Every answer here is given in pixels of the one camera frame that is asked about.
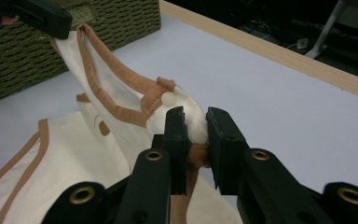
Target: wicker basket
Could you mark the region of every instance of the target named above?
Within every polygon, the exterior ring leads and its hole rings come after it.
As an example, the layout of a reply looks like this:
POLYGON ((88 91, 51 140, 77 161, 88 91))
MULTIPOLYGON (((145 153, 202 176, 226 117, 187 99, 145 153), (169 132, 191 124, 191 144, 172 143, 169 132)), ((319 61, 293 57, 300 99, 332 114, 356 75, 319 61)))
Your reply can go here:
MULTIPOLYGON (((160 28, 158 0, 55 0, 111 50, 160 28)), ((48 37, 18 21, 0 27, 0 98, 66 71, 48 37)))

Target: tan trim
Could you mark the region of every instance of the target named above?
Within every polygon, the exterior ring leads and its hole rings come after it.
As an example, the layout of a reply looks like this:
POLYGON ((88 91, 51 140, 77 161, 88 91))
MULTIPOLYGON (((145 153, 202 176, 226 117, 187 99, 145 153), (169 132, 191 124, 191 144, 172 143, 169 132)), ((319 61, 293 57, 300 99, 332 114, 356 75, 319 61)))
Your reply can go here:
POLYGON ((218 21, 203 17, 197 13, 178 7, 169 2, 159 0, 160 11, 164 14, 188 23, 211 35, 222 38, 236 46, 248 49, 251 52, 281 63, 295 69, 303 74, 316 77, 324 82, 334 85, 342 90, 358 95, 358 77, 334 67, 319 63, 265 41, 263 39, 248 35, 233 27, 218 21))
POLYGON ((0 169, 0 179, 4 176, 19 160, 21 160, 25 154, 29 150, 31 150, 32 146, 36 144, 36 141, 39 139, 40 135, 39 132, 35 133, 31 139, 25 144, 25 146, 13 157, 8 161, 2 169, 0 169))
POLYGON ((142 77, 139 74, 132 71, 124 63, 122 63, 112 51, 98 38, 93 32, 91 27, 86 24, 80 25, 77 28, 77 33, 82 35, 83 33, 89 39, 91 45, 95 48, 103 61, 109 66, 110 70, 120 78, 127 86, 131 87, 142 94, 145 94, 147 90, 156 86, 156 82, 142 77))
POLYGON ((112 52, 98 38, 98 36, 94 34, 92 29, 87 24, 80 25, 77 28, 77 44, 79 46, 80 54, 83 60, 89 87, 91 88, 97 99, 101 102, 101 104, 115 118, 141 127, 145 127, 146 120, 154 113, 154 111, 160 105, 162 105, 160 99, 161 95, 165 91, 173 91, 173 89, 169 88, 175 86, 174 82, 166 79, 162 82, 155 82, 151 79, 142 77, 137 73, 133 72, 132 70, 130 70, 129 67, 124 65, 121 61, 118 60, 118 58, 116 58, 112 54, 112 52), (128 85, 133 90, 144 94, 144 97, 141 100, 142 111, 128 109, 123 106, 117 105, 104 91, 98 81, 98 78, 95 75, 95 68, 92 64, 90 54, 88 53, 88 50, 84 45, 83 35, 85 35, 89 39, 91 45, 95 48, 103 61, 109 66, 114 75, 119 77, 125 85, 128 85))
POLYGON ((40 147, 37 152, 37 155, 34 157, 34 160, 30 163, 30 165, 27 167, 25 172, 22 174, 16 187, 10 193, 10 195, 7 198, 7 201, 5 202, 4 206, 2 207, 2 209, 0 211, 0 223, 3 223, 5 221, 6 214, 7 214, 8 210, 10 209, 10 206, 12 205, 16 196, 19 194, 22 187, 27 183, 29 178, 32 176, 32 174, 36 170, 37 166, 40 164, 40 162, 46 155, 46 152, 48 150, 48 141, 49 141, 49 139, 48 139, 49 138, 49 136, 48 136, 48 120, 47 119, 42 119, 39 121, 39 134, 40 134, 40 147))
POLYGON ((86 95, 86 93, 78 94, 76 96, 76 100, 78 102, 90 103, 89 97, 86 95))

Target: metal stand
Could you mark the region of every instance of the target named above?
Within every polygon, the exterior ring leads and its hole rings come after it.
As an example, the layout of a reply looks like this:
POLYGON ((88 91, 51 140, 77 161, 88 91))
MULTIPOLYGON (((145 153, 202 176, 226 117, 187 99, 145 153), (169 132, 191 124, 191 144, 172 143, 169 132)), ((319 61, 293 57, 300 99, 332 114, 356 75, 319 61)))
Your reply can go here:
POLYGON ((322 32, 319 35, 319 38, 316 41, 315 45, 310 51, 308 51, 305 54, 306 57, 315 59, 322 53, 322 51, 324 51, 327 48, 327 46, 324 45, 324 41, 327 38, 327 35, 330 33, 331 28, 333 28, 334 23, 336 23, 337 19, 341 15, 346 5, 347 5, 347 0, 338 0, 336 6, 333 9, 333 12, 331 13, 329 19, 327 20, 326 25, 322 29, 322 32))

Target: white fabric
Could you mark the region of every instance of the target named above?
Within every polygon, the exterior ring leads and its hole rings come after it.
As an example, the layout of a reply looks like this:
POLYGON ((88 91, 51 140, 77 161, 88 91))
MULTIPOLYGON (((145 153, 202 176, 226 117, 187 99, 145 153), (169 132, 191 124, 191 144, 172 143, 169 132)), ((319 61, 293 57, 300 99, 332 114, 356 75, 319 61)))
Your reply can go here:
MULTIPOLYGON (((84 36, 84 42, 89 51, 89 54, 91 55, 94 67, 97 68, 94 72, 100 84, 103 86, 103 89, 109 94, 109 96, 116 104, 126 108, 134 108, 140 111, 140 101, 143 95, 140 92, 129 88, 119 78, 116 77, 116 75, 109 69, 98 52, 88 41, 86 36, 84 36)), ((80 51, 77 44, 76 32, 71 32, 68 39, 66 40, 56 39, 56 43, 69 70, 79 81, 80 85, 89 97, 89 100, 96 107, 97 111, 100 113, 101 117, 111 132, 114 133, 114 136, 116 137, 118 144, 121 146, 123 153, 131 167, 133 167, 138 154, 143 149, 145 149, 145 147, 150 147, 154 134, 164 133, 166 112, 169 109, 179 105, 184 106, 186 113, 186 125, 190 140, 193 140, 193 136, 195 135, 201 135, 203 137, 196 137, 193 143, 206 143, 207 126, 205 114, 202 112, 197 103, 178 87, 176 87, 174 90, 176 95, 176 103, 170 107, 161 106, 157 111, 155 111, 151 118, 149 118, 149 120, 146 122, 147 130, 145 130, 144 128, 141 128, 137 125, 129 124, 113 117, 93 94, 84 71, 83 61, 80 56, 80 51), (138 136, 136 141, 131 138, 135 135, 138 136)))
MULTIPOLYGON (((92 117, 86 110, 83 114, 92 117)), ((113 135, 102 136, 98 129, 89 129, 80 112, 62 119, 50 119, 48 128, 39 132, 41 136, 47 132, 48 139, 39 139, 0 179, 1 210, 23 171, 33 161, 40 141, 48 140, 46 155, 14 199, 5 223, 40 223, 51 205, 70 186, 92 181, 107 188, 130 174, 113 135)))

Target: wooden border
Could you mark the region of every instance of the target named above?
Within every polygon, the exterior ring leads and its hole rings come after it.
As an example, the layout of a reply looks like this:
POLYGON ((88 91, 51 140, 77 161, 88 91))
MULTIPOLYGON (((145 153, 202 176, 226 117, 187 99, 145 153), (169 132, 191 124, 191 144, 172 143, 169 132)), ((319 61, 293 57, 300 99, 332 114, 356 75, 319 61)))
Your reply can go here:
POLYGON ((266 40, 248 35, 245 32, 227 26, 221 22, 211 20, 200 14, 194 13, 182 7, 159 0, 162 13, 172 16, 180 21, 188 23, 211 35, 222 38, 232 44, 250 50, 274 62, 293 68, 298 72, 316 77, 330 83, 342 90, 358 95, 358 77, 346 73, 335 67, 317 62, 303 55, 292 52, 289 49, 269 43, 266 40))

